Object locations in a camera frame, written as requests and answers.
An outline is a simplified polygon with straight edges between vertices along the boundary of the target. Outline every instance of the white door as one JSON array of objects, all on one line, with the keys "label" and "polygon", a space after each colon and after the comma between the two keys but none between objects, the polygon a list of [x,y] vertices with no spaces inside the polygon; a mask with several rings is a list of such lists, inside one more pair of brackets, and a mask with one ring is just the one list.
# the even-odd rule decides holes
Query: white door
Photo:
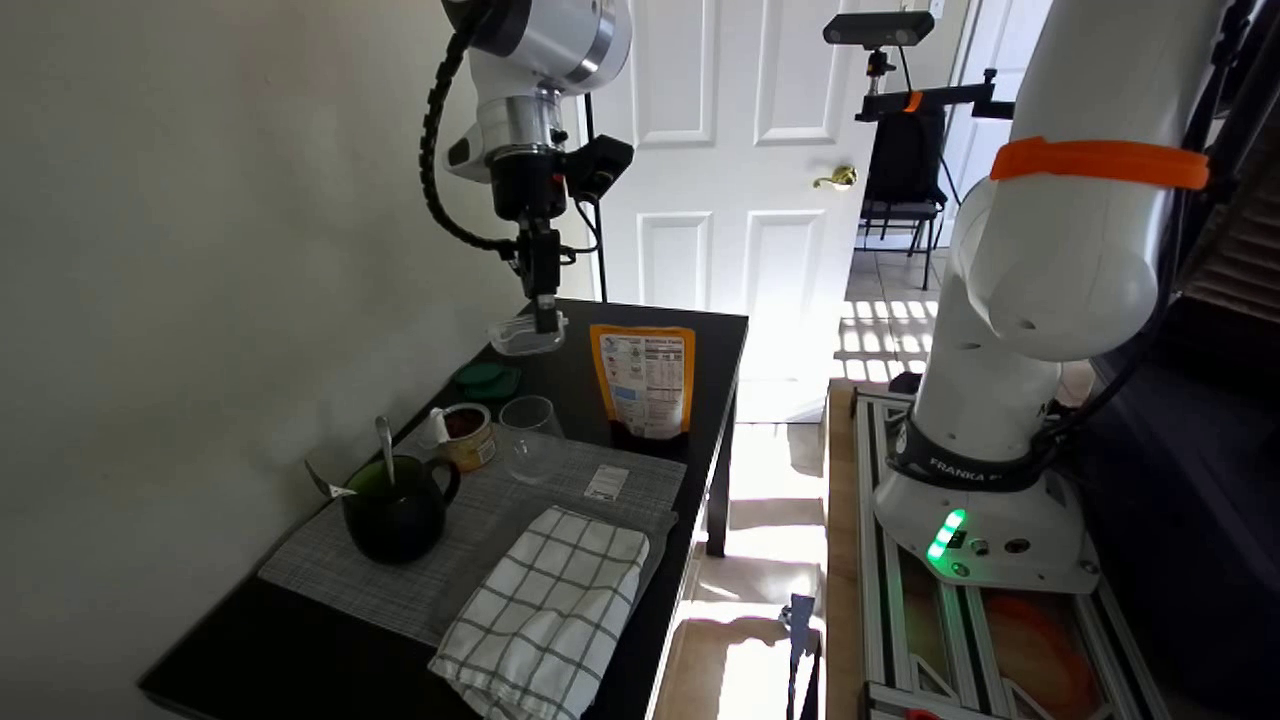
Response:
[{"label": "white door", "polygon": [[811,188],[866,168],[851,122],[866,52],[822,32],[839,0],[633,0],[629,70],[598,92],[598,129],[635,143],[604,198],[619,305],[749,312],[744,421],[823,409],[857,192]]},{"label": "white door", "polygon": [[[1023,88],[1044,17],[1053,0],[986,0],[972,17],[972,35],[952,62],[957,82],[980,82],[986,68],[996,68],[996,100],[1017,100]],[[952,114],[947,168],[965,196],[991,170],[996,151],[1008,141],[1013,119],[980,119],[967,104]]]}]

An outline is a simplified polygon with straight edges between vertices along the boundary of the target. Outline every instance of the wall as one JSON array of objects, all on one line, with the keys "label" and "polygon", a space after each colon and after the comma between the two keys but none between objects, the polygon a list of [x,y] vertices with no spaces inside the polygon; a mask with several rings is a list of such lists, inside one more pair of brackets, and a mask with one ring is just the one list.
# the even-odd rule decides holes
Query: wall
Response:
[{"label": "wall", "polygon": [[140,673],[317,502],[299,456],[406,421],[513,312],[418,192],[445,26],[4,3],[0,717],[151,717]]}]

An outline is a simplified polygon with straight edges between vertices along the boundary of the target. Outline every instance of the mug handle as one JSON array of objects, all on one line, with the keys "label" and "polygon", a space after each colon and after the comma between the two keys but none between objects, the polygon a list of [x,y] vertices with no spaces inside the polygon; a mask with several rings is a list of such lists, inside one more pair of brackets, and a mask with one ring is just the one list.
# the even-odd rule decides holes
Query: mug handle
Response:
[{"label": "mug handle", "polygon": [[457,488],[460,488],[464,471],[451,458],[437,456],[437,458],[430,458],[430,475],[434,475],[437,488],[442,488],[442,475],[445,475],[445,509],[450,509],[457,499]]}]

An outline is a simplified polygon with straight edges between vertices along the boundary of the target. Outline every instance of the table leg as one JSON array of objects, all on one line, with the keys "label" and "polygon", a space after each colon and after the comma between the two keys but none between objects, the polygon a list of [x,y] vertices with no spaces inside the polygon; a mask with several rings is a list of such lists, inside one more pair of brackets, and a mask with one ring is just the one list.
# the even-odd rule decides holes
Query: table leg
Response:
[{"label": "table leg", "polygon": [[727,394],[721,446],[718,446],[714,499],[710,499],[710,557],[723,557],[723,535],[727,535],[732,426],[735,426],[735,393]]}]

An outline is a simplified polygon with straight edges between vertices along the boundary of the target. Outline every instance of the dish towel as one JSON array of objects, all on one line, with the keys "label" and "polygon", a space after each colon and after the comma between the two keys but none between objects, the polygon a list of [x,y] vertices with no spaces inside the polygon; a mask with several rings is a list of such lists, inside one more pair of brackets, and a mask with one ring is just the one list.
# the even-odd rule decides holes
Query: dish towel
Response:
[{"label": "dish towel", "polygon": [[649,535],[541,511],[450,624],[434,673],[488,720],[575,720],[633,616]]}]

